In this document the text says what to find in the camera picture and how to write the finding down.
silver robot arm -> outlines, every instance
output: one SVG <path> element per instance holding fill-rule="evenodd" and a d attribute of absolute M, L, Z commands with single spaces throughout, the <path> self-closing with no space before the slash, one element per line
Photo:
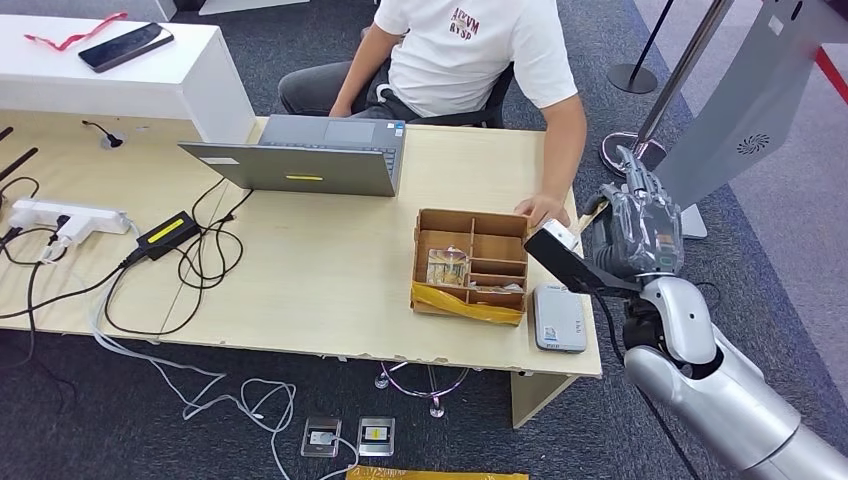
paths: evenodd
<path fill-rule="evenodd" d="M 743 478 L 848 479 L 848 460 L 801 423 L 713 325 L 698 288 L 676 276 L 683 265 L 680 208 L 632 152 L 618 148 L 626 187 L 603 185 L 583 209 L 597 215 L 593 261 L 569 249 L 558 234 L 565 227 L 550 224 L 555 220 L 524 248 L 572 292 L 627 299 L 626 377 Z"/>
<path fill-rule="evenodd" d="M 712 324 L 698 289 L 673 276 L 648 283 L 640 297 L 659 311 L 666 352 L 628 349 L 625 375 L 666 404 L 743 478 L 848 478 L 848 460 L 801 423 L 763 373 Z M 690 377 L 675 362 L 693 366 Z"/>

wooden compartment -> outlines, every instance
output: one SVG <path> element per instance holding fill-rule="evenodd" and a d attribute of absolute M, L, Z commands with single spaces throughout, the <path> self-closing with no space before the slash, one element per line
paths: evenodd
<path fill-rule="evenodd" d="M 523 237 L 500 237 L 474 232 L 473 258 L 496 258 L 520 262 L 527 258 Z"/>
<path fill-rule="evenodd" d="M 412 280 L 426 283 L 427 262 L 431 249 L 454 247 L 469 258 L 469 269 L 462 286 L 428 285 L 448 293 L 469 305 L 506 307 L 526 311 L 527 253 L 524 241 L 527 218 L 518 215 L 423 209 L 415 229 L 415 265 Z M 517 284 L 525 291 L 495 293 L 478 291 L 480 287 L 504 287 Z M 411 299 L 416 312 L 456 315 L 424 302 Z"/>
<path fill-rule="evenodd" d="M 514 277 L 512 275 L 491 275 L 484 273 L 471 273 L 468 276 L 469 285 L 474 282 L 477 286 L 482 287 L 505 287 L 507 285 L 516 284 L 524 288 L 527 278 L 524 276 Z"/>
<path fill-rule="evenodd" d="M 469 292 L 468 303 L 472 305 L 494 305 L 515 310 L 525 311 L 524 301 L 527 296 L 524 293 L 493 293 L 493 292 Z"/>
<path fill-rule="evenodd" d="M 471 273 L 523 277 L 527 275 L 527 262 L 475 257 L 471 259 Z"/>

desk surface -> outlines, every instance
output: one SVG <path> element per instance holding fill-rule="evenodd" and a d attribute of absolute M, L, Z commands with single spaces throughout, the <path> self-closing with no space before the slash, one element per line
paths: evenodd
<path fill-rule="evenodd" d="M 0 112 L 0 125 L 15 122 L 11 124 L 17 127 L 21 115 L 26 114 L 4 118 Z M 50 120 L 30 122 L 39 127 L 29 133 L 21 126 L 20 132 L 0 142 L 0 156 L 14 159 L 37 141 L 42 151 L 16 174 L 38 177 L 43 198 L 124 208 L 145 231 L 172 212 L 190 208 L 216 180 L 211 170 L 175 146 L 176 139 L 191 138 L 184 130 L 191 128 L 186 122 L 122 120 L 134 141 L 105 151 L 99 149 L 96 133 L 68 127 L 77 117 L 33 115 Z M 149 128 L 127 128 L 133 122 Z M 63 133 L 53 133 L 60 126 Z M 541 161 L 539 132 L 411 126 L 397 198 L 255 192 L 227 226 L 245 244 L 242 263 L 204 296 L 199 314 L 186 328 L 161 340 L 599 376 L 592 321 L 586 322 L 588 349 L 570 355 L 539 350 L 532 322 L 526 319 L 509 327 L 419 315 L 409 307 L 418 210 L 510 212 L 534 190 Z M 222 190 L 202 205 L 204 217 L 222 215 L 245 194 L 231 184 Z M 567 206 L 574 217 L 571 197 Z M 49 284 L 38 297 L 76 288 L 64 270 L 68 266 L 93 283 L 132 245 L 128 236 L 94 234 L 67 261 L 49 267 L 59 279 L 45 273 Z M 41 244 L 22 246 L 34 255 Z M 115 302 L 120 323 L 161 331 L 185 317 L 196 292 L 179 289 L 177 260 L 168 256 L 145 262 L 127 275 Z M 0 311 L 23 308 L 28 273 L 0 260 Z M 531 259 L 530 286 L 546 281 L 554 279 Z M 37 325 L 47 331 L 87 333 L 89 303 L 90 298 L 82 298 L 44 309 Z M 584 312 L 592 318 L 588 297 Z M 0 326 L 25 328 L 26 318 L 2 320 Z"/>
<path fill-rule="evenodd" d="M 57 82 L 107 82 L 180 84 L 194 66 L 219 27 L 214 25 L 162 24 L 174 41 L 132 62 L 103 73 L 94 73 L 77 54 L 147 22 L 112 22 L 92 38 L 73 43 L 64 52 L 24 38 L 24 34 L 48 38 L 60 44 L 77 33 L 88 33 L 101 20 L 82 18 L 0 15 L 0 77 L 35 76 Z"/>
<path fill-rule="evenodd" d="M 536 347 L 518 327 L 413 313 L 413 229 L 421 208 L 511 212 L 538 184 L 540 132 L 410 126 L 397 198 L 255 192 L 228 224 L 242 263 L 200 314 L 163 341 L 499 370 L 599 376 L 594 322 L 577 355 Z M 229 186 L 216 215 L 244 191 Z M 576 217 L 574 200 L 568 210 Z M 530 287 L 555 279 L 535 260 Z M 193 306 L 183 291 L 167 328 Z M 584 297 L 586 318 L 591 303 Z"/>
<path fill-rule="evenodd" d="M 85 118 L 102 122 L 107 129 L 128 132 L 130 140 L 119 149 L 103 150 L 101 134 L 82 126 L 77 115 L 0 111 L 0 129 L 9 125 L 15 128 L 0 142 L 0 168 L 30 147 L 39 148 L 7 181 L 22 175 L 32 176 L 41 183 L 40 199 L 122 209 L 146 231 L 172 213 L 191 208 L 197 197 L 220 178 L 199 162 L 174 158 L 177 139 L 198 138 L 191 122 Z M 11 204 L 27 196 L 31 188 L 29 183 L 21 182 L 7 191 L 10 201 L 4 202 L 0 212 L 3 233 Z M 198 211 L 204 218 L 211 217 L 222 191 L 200 205 Z M 13 241 L 9 249 L 19 260 L 33 260 L 38 258 L 46 239 L 40 233 L 32 234 Z M 78 290 L 80 284 L 71 276 L 71 270 L 87 285 L 94 284 L 135 246 L 129 234 L 92 234 L 79 248 L 71 249 L 59 264 L 39 270 L 36 302 Z M 121 290 L 121 302 L 116 303 L 116 318 L 127 319 L 133 327 L 161 331 L 180 285 L 176 276 L 179 259 L 168 257 L 133 268 L 135 271 L 128 275 Z M 0 312 L 25 308 L 29 272 L 28 268 L 10 264 L 5 256 L 0 257 Z M 36 325 L 50 332 L 88 333 L 88 313 L 93 301 L 93 296 L 81 296 L 45 307 L 37 312 Z M 0 320 L 2 327 L 28 328 L 27 325 L 26 316 Z M 112 329 L 104 330 L 121 336 Z"/>

man's arm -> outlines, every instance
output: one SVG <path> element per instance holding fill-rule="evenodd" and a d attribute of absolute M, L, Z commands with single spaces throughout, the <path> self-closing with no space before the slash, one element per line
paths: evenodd
<path fill-rule="evenodd" d="M 530 216 L 534 226 L 548 218 L 569 225 L 564 202 L 586 142 L 586 116 L 563 42 L 556 1 L 528 0 L 511 42 L 515 79 L 542 111 L 548 129 L 542 184 L 515 213 Z"/>
<path fill-rule="evenodd" d="M 583 156 L 586 115 L 577 95 L 543 108 L 542 114 L 548 123 L 544 168 L 542 185 L 537 194 L 540 198 L 537 198 L 535 211 L 530 212 L 530 220 L 537 224 L 545 218 L 556 218 L 568 226 L 568 216 L 562 215 L 562 210 Z"/>
<path fill-rule="evenodd" d="M 356 96 L 365 84 L 371 81 L 380 65 L 389 58 L 392 48 L 397 45 L 400 38 L 400 35 L 386 32 L 376 23 L 371 25 L 362 43 L 359 44 L 359 49 L 356 50 L 350 71 L 347 72 L 339 96 L 336 97 L 336 103 L 330 110 L 331 117 L 350 116 L 350 109 Z"/>

red lanyard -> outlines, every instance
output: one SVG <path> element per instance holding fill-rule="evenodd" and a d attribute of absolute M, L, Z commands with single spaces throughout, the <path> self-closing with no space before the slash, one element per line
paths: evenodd
<path fill-rule="evenodd" d="M 26 34 L 26 35 L 24 35 L 24 38 L 26 38 L 27 40 L 32 40 L 33 42 L 46 43 L 47 45 L 54 48 L 55 50 L 63 52 L 72 43 L 78 42 L 78 41 L 80 41 L 84 38 L 88 38 L 88 37 L 92 37 L 94 35 L 97 35 L 97 33 L 99 33 L 101 30 L 106 28 L 106 26 L 109 25 L 110 23 L 114 22 L 115 20 L 122 20 L 124 18 L 127 18 L 127 12 L 113 13 L 112 15 L 109 15 L 108 17 L 103 19 L 103 21 L 100 22 L 99 25 L 94 27 L 94 29 L 92 31 L 90 31 L 88 33 L 77 33 L 76 35 L 71 35 L 64 42 L 62 42 L 61 45 L 56 45 L 51 40 L 48 40 L 46 38 L 36 37 L 35 35 Z"/>

